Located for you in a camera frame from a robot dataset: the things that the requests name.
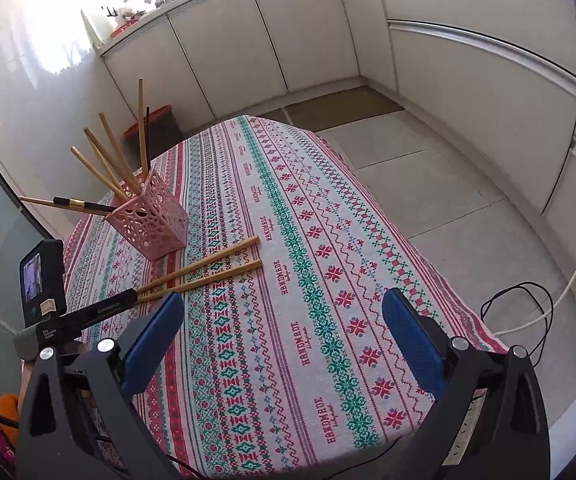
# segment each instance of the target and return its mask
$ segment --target white cable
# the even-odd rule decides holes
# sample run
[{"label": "white cable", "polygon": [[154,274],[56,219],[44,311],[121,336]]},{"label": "white cable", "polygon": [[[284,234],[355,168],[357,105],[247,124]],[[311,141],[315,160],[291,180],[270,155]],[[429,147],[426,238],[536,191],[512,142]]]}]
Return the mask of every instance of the white cable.
[{"label": "white cable", "polygon": [[542,314],[541,316],[539,316],[536,319],[533,319],[530,322],[527,322],[525,325],[521,325],[518,326],[516,328],[510,328],[508,330],[501,330],[501,332],[495,332],[495,336],[499,337],[502,335],[506,335],[506,334],[512,334],[514,332],[519,332],[519,330],[523,330],[524,328],[528,328],[529,326],[534,325],[535,323],[540,322],[542,319],[545,319],[553,310],[555,310],[558,306],[559,303],[561,303],[561,300],[563,300],[564,296],[568,293],[568,291],[570,290],[570,287],[572,286],[572,282],[575,281],[576,278],[576,269],[575,272],[572,273],[572,276],[570,277],[570,280],[568,282],[568,285],[566,285],[566,288],[564,289],[564,291],[561,293],[561,296],[559,297],[559,299],[555,302],[555,304],[552,306],[552,309],[550,309],[548,312],[545,312],[544,314]]}]

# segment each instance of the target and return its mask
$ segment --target chopstick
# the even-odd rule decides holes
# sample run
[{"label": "chopstick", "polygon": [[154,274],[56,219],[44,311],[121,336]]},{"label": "chopstick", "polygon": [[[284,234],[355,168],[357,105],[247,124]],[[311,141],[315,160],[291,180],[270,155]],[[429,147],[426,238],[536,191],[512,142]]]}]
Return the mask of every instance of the chopstick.
[{"label": "chopstick", "polygon": [[113,183],[116,187],[118,187],[120,189],[121,183],[114,176],[114,171],[112,170],[112,167],[108,164],[108,161],[105,160],[105,157],[103,155],[101,155],[99,148],[97,148],[97,146],[95,146],[94,142],[92,142],[92,140],[90,140],[90,137],[85,136],[85,138],[90,143],[90,146],[92,147],[92,151],[96,155],[96,158],[99,160],[99,162],[101,162],[101,165],[105,168],[105,174],[108,177],[108,179],[110,179],[111,183]]},{"label": "chopstick", "polygon": [[150,107],[146,106],[146,160],[148,161],[148,173],[150,173],[152,154],[150,152]]},{"label": "chopstick", "polygon": [[221,272],[215,272],[214,274],[210,274],[209,276],[205,276],[199,280],[194,280],[193,282],[183,283],[171,288],[166,288],[165,290],[160,290],[159,292],[148,294],[147,296],[142,296],[136,300],[136,304],[146,303],[146,301],[158,300],[159,298],[163,298],[168,292],[185,292],[186,290],[193,290],[194,288],[199,288],[200,286],[208,285],[209,283],[220,282],[226,278],[238,276],[239,274],[244,274],[249,270],[255,270],[262,266],[263,262],[261,260],[255,260],[249,264],[232,267],[232,269],[222,270]]},{"label": "chopstick", "polygon": [[103,182],[112,192],[114,192],[114,194],[117,197],[119,197],[121,200],[123,200],[123,202],[128,201],[127,195],[121,189],[119,189],[113,183],[111,183],[101,173],[99,173],[97,168],[95,168],[93,165],[91,165],[90,162],[87,160],[87,158],[85,158],[85,156],[83,156],[82,153],[78,149],[76,149],[74,146],[72,146],[70,148],[70,151],[72,152],[72,154],[74,154],[74,156],[76,158],[79,159],[79,161],[81,161],[81,164],[83,164],[90,171],[90,173],[92,173],[95,177],[97,177],[99,180],[101,180],[101,182]]},{"label": "chopstick", "polygon": [[143,125],[143,78],[138,79],[138,150],[141,156],[143,182],[148,176],[148,153],[146,153],[146,131]]},{"label": "chopstick", "polygon": [[50,200],[41,200],[40,198],[30,198],[27,196],[20,196],[19,200],[21,200],[22,202],[31,202],[33,204],[46,205],[48,207],[55,207],[57,209],[67,209],[68,211],[77,211],[79,213],[90,213],[91,215],[99,215],[99,216],[108,215],[108,213],[106,213],[104,211],[93,210],[93,209],[83,209],[80,207],[67,206],[67,205],[59,205],[59,204],[55,204],[53,202],[50,202]]},{"label": "chopstick", "polygon": [[123,155],[123,152],[121,151],[121,148],[119,146],[119,143],[117,142],[116,137],[114,137],[112,129],[111,129],[110,125],[108,124],[108,121],[105,119],[105,114],[103,112],[100,113],[99,118],[101,119],[101,124],[103,124],[103,129],[105,130],[105,134],[108,136],[108,139],[110,140],[110,143],[114,149],[114,152],[117,155],[117,158],[115,159],[112,155],[110,155],[110,153],[107,152],[107,150],[105,153],[103,153],[103,150],[105,150],[105,148],[103,148],[103,150],[102,150],[98,144],[97,144],[97,148],[99,148],[100,152],[108,160],[108,162],[114,167],[114,169],[117,171],[117,174],[120,177],[122,177],[122,179],[125,181],[125,183],[128,185],[128,187],[130,187],[132,192],[136,193],[137,195],[140,194],[141,193],[141,186],[138,183],[138,180],[136,179],[134,174],[132,173],[132,170],[130,170],[130,165],[128,164],[128,161],[126,160],[125,155]]},{"label": "chopstick", "polygon": [[101,211],[104,213],[111,213],[116,209],[116,207],[98,204],[96,202],[86,202],[84,200],[77,200],[75,198],[61,198],[59,196],[55,196],[52,199],[52,203],[56,205],[68,205],[77,209],[84,209],[88,211]]},{"label": "chopstick", "polygon": [[209,254],[205,258],[197,260],[196,262],[191,263],[188,266],[181,267],[181,269],[175,270],[170,274],[166,274],[161,278],[157,278],[152,282],[146,283],[146,285],[140,286],[136,290],[136,293],[142,294],[143,292],[146,292],[151,288],[155,288],[156,286],[162,285],[163,283],[167,283],[170,280],[175,280],[180,276],[183,276],[189,272],[193,272],[193,270],[200,269],[201,267],[211,264],[212,262],[216,262],[217,260],[220,260],[225,256],[230,256],[231,254],[238,253],[240,250],[245,249],[248,246],[258,244],[259,242],[260,242],[259,235],[255,235],[250,238],[246,238],[245,240],[241,240],[240,242],[237,242],[236,244],[231,245],[230,247],[226,247],[220,251],[216,251],[215,253]]}]

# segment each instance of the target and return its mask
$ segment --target gray tile floor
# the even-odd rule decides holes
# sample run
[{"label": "gray tile floor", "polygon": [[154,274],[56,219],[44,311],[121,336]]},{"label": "gray tile floor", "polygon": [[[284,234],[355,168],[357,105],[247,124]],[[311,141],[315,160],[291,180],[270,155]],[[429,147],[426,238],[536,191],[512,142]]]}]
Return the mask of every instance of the gray tile floor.
[{"label": "gray tile floor", "polygon": [[[460,152],[403,110],[318,133],[346,160],[398,229],[468,304],[479,307],[522,281],[558,298],[565,281],[532,228]],[[542,306],[545,294],[536,294]],[[495,301],[486,324],[512,328],[539,314],[521,291]],[[503,337],[532,349],[544,324]],[[556,311],[536,368],[552,424],[576,397],[576,303]]]}]

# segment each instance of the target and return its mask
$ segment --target small display screen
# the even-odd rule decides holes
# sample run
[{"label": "small display screen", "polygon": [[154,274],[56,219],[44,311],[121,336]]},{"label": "small display screen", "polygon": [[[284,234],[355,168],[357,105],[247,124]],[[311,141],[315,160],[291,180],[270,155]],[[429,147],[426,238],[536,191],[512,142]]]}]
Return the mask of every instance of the small display screen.
[{"label": "small display screen", "polygon": [[41,255],[37,253],[23,266],[23,294],[25,295],[25,301],[33,300],[37,297],[37,294],[42,292]]}]

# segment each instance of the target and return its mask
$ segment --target patterned tablecloth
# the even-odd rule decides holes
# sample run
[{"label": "patterned tablecloth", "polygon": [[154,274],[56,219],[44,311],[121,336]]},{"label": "patterned tablecloth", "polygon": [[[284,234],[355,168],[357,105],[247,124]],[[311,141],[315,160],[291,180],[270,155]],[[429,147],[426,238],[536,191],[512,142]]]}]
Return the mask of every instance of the patterned tablecloth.
[{"label": "patterned tablecloth", "polygon": [[[316,135],[239,117],[153,167],[189,214],[188,246],[150,263],[103,219],[84,218],[66,243],[68,304],[260,235],[259,246],[186,278],[263,259],[262,269],[185,294],[184,325],[134,399],[165,452],[205,475],[358,461],[358,449],[418,427],[433,399],[383,322],[387,288],[402,288],[450,336],[503,350]],[[118,336],[152,307],[92,327],[85,342]]]}]

